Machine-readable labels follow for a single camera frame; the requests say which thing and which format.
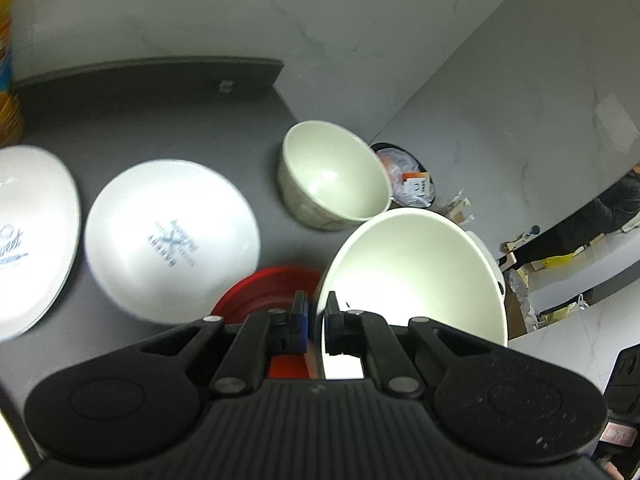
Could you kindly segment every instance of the white wall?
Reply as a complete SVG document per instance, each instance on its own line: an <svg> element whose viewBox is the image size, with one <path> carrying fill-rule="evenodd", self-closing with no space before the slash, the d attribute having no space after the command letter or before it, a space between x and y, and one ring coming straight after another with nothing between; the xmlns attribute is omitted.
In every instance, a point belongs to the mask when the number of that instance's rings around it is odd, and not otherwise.
<svg viewBox="0 0 640 480"><path fill-rule="evenodd" d="M277 88L300 120L333 120L370 139L501 1L17 0L15 73L275 57L286 64Z"/></svg>
<svg viewBox="0 0 640 480"><path fill-rule="evenodd" d="M441 197L464 187L498 255L640 160L639 45L640 0L505 0L376 140L418 156Z"/></svg>

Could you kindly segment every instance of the large white bowl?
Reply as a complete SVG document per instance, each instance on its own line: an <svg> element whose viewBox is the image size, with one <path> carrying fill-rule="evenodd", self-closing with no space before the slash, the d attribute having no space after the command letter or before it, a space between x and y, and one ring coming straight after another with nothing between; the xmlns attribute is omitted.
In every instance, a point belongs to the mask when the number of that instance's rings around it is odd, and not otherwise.
<svg viewBox="0 0 640 480"><path fill-rule="evenodd" d="M336 124L305 121L287 132L278 184L292 215L309 227L339 230L386 211L391 182L367 144Z"/></svg>
<svg viewBox="0 0 640 480"><path fill-rule="evenodd" d="M76 256L80 202L60 160L34 146L0 150L0 340L39 320Z"/></svg>
<svg viewBox="0 0 640 480"><path fill-rule="evenodd" d="M184 160L124 171L89 212L85 250L102 290L142 319L174 324L211 312L255 271L254 214L225 177Z"/></svg>
<svg viewBox="0 0 640 480"><path fill-rule="evenodd" d="M318 327L331 290L341 310L368 310L401 326L427 316L507 343L502 295L489 263L460 227L430 211L388 211L348 238L322 282ZM323 327L320 339L325 377L362 377L359 359L324 353Z"/></svg>

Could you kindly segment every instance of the upside-down white bowl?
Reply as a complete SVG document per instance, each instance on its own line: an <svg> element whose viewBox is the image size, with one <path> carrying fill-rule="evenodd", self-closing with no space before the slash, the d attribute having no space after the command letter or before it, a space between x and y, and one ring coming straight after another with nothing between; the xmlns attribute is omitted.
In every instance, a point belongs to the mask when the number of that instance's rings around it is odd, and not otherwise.
<svg viewBox="0 0 640 480"><path fill-rule="evenodd" d="M175 324L208 315L255 271L260 237L249 204L225 177L194 162L153 160L100 192L84 248L114 303Z"/></svg>

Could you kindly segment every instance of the red bowl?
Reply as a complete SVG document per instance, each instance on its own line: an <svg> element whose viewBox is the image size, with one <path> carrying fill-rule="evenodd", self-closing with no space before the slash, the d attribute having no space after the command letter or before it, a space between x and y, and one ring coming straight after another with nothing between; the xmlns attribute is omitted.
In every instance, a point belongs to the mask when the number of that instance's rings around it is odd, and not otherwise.
<svg viewBox="0 0 640 480"><path fill-rule="evenodd" d="M230 288L213 308L212 314L225 322L242 323L252 312L270 308L290 308L297 290L309 297L314 293L322 272L305 267L269 267L259 270ZM304 356L286 355L271 359L269 377L308 378Z"/></svg>

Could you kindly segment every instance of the dark gray table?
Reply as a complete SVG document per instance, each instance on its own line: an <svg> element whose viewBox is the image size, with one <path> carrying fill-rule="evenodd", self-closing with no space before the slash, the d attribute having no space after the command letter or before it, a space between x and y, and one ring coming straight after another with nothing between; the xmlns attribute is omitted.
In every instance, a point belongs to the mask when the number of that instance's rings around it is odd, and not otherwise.
<svg viewBox="0 0 640 480"><path fill-rule="evenodd" d="M94 73L22 90L23 143L49 150L68 166L83 221L100 190L123 170L154 158L192 160L225 175L249 201L260 227L260 268L324 269L351 232L305 228L280 203L276 162L282 138L296 121L276 92L247 85L225 94L202 81L177 84L158 70L151 88L140 86L140 74L120 74L114 81ZM22 409L29 391L50 373L161 330L105 297L88 269L81 239L69 279L49 312L27 333L0 344L0 383Z"/></svg>

